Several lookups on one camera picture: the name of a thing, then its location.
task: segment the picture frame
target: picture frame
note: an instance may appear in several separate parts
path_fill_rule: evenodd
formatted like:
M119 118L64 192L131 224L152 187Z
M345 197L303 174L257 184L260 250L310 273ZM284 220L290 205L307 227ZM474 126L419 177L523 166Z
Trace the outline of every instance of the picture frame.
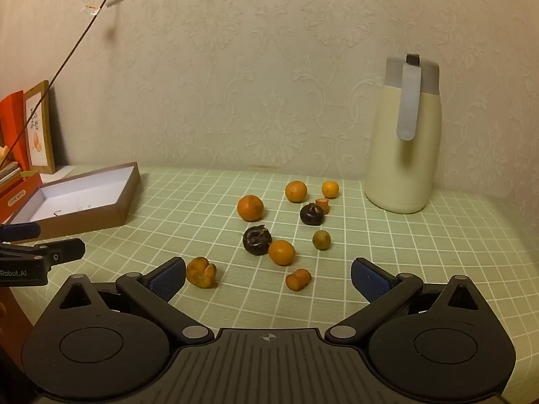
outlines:
M24 93L24 122L29 119L32 110L41 96L47 90L48 80L38 83ZM41 105L28 123L25 130L26 150L30 168L40 173L53 174L56 172L55 158L52 153L51 129L49 126L49 94L45 96Z

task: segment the orange packaging box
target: orange packaging box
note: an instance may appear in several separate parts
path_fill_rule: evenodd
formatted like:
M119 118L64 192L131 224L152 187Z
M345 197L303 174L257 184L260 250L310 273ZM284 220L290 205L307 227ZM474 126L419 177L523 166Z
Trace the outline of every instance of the orange packaging box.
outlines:
M0 222L7 220L41 185L39 172L25 172L23 181L0 198Z
M24 94L22 91L10 94L0 101L0 126L2 127L5 145L11 147L24 128L24 122ZM30 170L24 133L13 148L13 157L18 162L21 170Z

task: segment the wall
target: wall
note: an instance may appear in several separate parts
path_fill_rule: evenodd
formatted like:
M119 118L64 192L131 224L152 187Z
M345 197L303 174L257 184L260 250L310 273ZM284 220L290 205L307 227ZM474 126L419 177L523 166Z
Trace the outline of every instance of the wall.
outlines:
M0 95L52 77L101 0L0 0ZM359 178L385 57L440 63L437 184L539 217L539 0L127 0L55 89L70 163Z

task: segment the black cord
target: black cord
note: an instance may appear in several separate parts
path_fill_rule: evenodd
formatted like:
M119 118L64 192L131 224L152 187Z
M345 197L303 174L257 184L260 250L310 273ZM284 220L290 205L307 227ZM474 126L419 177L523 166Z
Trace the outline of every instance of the black cord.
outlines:
M47 89L45 89L45 92L43 93L43 95L41 96L41 98L39 99L39 101L37 102L36 106L34 107L32 113L30 114L30 117L28 117L28 120L26 120L26 123L24 124L24 127L23 129L21 130L21 132L19 133L19 136L17 137L17 139L15 140L15 142L11 145L11 147L9 148L9 152L7 152L7 155L6 157L4 158L4 160L2 161L2 163L0 164L0 170L2 169L2 167L4 167L4 164L5 162L7 161L7 159L9 158L9 155L11 154L11 152L13 151L13 148L15 147L15 144L17 144L17 142L21 139L21 136L23 135L24 131L26 130L26 128L28 127L28 123L32 120L33 116L36 114L36 111L37 111L37 108L39 107L39 105L41 105L41 102L43 101L43 99L45 98L45 96L47 95L47 93L49 92L52 84L55 82L56 78L58 77L58 75L60 74L60 71L62 71L62 69L64 68L65 64L67 64L69 58L71 57L71 55L75 52L76 48L79 46L80 42L83 40L84 36L86 35L86 33L90 30L90 27L92 26L92 24L94 23L95 19L98 17L99 15L99 12L101 12L101 9L103 9L103 6L104 4L107 2L107 0L103 0L103 3L101 3L101 6L99 6L99 10L98 10L98 13L95 14L95 16L92 17L92 21L90 21L90 24L88 24L88 27L86 27L86 30L83 32L82 36L79 38L79 40L76 42L75 44L75 47L73 47L73 49L71 50L71 52L67 55L67 58L64 60L64 63L60 66L60 68L58 69L58 71L56 72L55 76L52 78L51 82L49 83L49 85L47 86Z

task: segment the tangerine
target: tangerine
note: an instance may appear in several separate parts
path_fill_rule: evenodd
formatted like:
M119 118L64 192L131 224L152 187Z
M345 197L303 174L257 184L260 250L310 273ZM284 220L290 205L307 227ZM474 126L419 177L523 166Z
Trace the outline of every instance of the tangerine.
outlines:
M328 199L336 198L339 195L339 185L335 181L325 181L322 184L322 194Z
M275 240L269 246L268 254L275 264L289 266L296 257L296 250L286 240Z
M307 186L301 181L292 181L286 186L285 195L290 202L303 202L307 197Z
M238 215L247 222L254 222L264 214L264 204L260 198L252 194L243 196L238 200L236 209L238 210Z

